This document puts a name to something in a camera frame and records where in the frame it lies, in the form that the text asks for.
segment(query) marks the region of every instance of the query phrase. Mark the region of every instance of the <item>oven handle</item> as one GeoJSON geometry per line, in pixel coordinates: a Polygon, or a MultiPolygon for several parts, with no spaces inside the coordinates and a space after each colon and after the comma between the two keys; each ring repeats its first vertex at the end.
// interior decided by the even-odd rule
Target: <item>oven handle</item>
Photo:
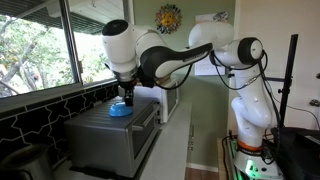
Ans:
{"type": "Polygon", "coordinates": [[[132,125],[132,131],[143,131],[143,129],[149,124],[151,119],[154,117],[154,115],[158,112],[160,106],[157,105],[155,110],[152,111],[152,113],[148,116],[148,118],[141,123],[141,125],[132,125]]]}

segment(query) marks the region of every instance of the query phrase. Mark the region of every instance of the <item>kitchen counter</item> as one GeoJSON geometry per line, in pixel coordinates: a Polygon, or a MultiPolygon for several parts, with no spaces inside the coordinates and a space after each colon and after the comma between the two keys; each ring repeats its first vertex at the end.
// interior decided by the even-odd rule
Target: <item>kitchen counter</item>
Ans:
{"type": "MultiPolygon", "coordinates": [[[[161,125],[154,146],[140,172],[140,180],[184,180],[191,103],[179,103],[169,122],[161,125]]],[[[71,161],[66,161],[54,172],[56,180],[102,180],[69,170],[71,161]]]]}

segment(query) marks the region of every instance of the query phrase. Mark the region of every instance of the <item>window frame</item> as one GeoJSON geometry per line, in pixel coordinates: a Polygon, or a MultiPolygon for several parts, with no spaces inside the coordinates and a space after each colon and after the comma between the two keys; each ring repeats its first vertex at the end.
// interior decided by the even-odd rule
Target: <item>window frame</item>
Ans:
{"type": "MultiPolygon", "coordinates": [[[[71,22],[70,22],[70,14],[69,14],[70,8],[69,8],[68,0],[57,0],[57,1],[59,1],[59,4],[60,4],[61,20],[62,20],[62,25],[63,25],[63,29],[66,36],[66,43],[68,46],[68,52],[69,52],[69,57],[71,61],[71,66],[72,66],[71,68],[73,69],[72,72],[73,72],[75,83],[54,87],[54,88],[49,88],[49,89],[44,89],[44,90],[39,90],[39,91],[34,91],[34,92],[29,92],[25,94],[19,94],[15,96],[6,97],[6,98],[1,98],[0,113],[9,111],[12,109],[20,108],[23,106],[27,106],[30,104],[38,103],[41,101],[57,98],[73,92],[90,89],[96,86],[113,84],[116,81],[115,78],[110,78],[103,81],[83,84],[81,79],[82,67],[77,57],[77,49],[76,49],[74,34],[73,34],[71,22]]],[[[134,23],[133,0],[122,0],[122,1],[124,6],[123,9],[124,9],[125,19],[130,21],[131,23],[134,23]]],[[[44,2],[43,5],[40,5],[39,7],[36,7],[36,8],[40,9],[46,3],[47,2],[44,2]]],[[[34,12],[37,10],[36,8],[30,9],[30,11],[28,12],[31,12],[31,13],[32,11],[34,12]]]]}

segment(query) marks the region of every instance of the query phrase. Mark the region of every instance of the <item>white wall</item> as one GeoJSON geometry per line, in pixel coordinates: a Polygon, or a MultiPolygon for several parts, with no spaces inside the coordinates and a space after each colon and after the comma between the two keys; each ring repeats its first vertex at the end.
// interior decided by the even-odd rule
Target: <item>white wall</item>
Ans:
{"type": "MultiPolygon", "coordinates": [[[[319,108],[309,105],[312,99],[320,99],[320,1],[319,0],[237,0],[235,28],[239,38],[254,36],[261,40],[268,53],[268,77],[285,76],[290,38],[299,34],[293,83],[288,105],[315,113],[319,108]]],[[[281,100],[278,89],[283,83],[271,83],[275,97],[281,100]]],[[[287,108],[285,126],[313,129],[313,116],[306,112],[287,108]]],[[[236,129],[233,112],[229,108],[228,129],[236,129]]]]}

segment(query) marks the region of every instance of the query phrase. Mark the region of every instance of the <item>blue object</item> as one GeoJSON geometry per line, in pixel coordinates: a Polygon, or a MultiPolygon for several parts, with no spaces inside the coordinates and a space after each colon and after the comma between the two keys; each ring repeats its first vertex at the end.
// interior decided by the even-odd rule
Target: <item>blue object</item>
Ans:
{"type": "Polygon", "coordinates": [[[112,117],[127,116],[133,113],[132,106],[126,106],[124,102],[114,103],[109,110],[109,115],[112,117]]]}

